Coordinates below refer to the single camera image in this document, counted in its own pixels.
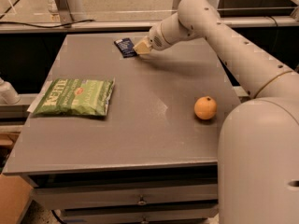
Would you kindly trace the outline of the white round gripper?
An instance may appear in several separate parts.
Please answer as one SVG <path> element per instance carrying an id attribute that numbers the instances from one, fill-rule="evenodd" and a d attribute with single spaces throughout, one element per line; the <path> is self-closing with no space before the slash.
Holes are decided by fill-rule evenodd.
<path id="1" fill-rule="evenodd" d="M 138 55 L 149 54 L 152 48 L 156 50 L 168 49 L 171 46 L 169 31 L 166 23 L 161 21 L 149 30 L 149 37 L 145 36 L 134 45 L 134 51 Z"/>

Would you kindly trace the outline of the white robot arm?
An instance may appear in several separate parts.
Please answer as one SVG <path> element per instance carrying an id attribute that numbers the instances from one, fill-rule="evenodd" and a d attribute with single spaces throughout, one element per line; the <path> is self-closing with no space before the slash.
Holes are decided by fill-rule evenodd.
<path id="1" fill-rule="evenodd" d="M 196 37 L 249 95 L 221 128 L 220 224 L 299 224 L 299 74 L 223 23 L 207 0 L 181 0 L 134 49 L 147 54 Z"/>

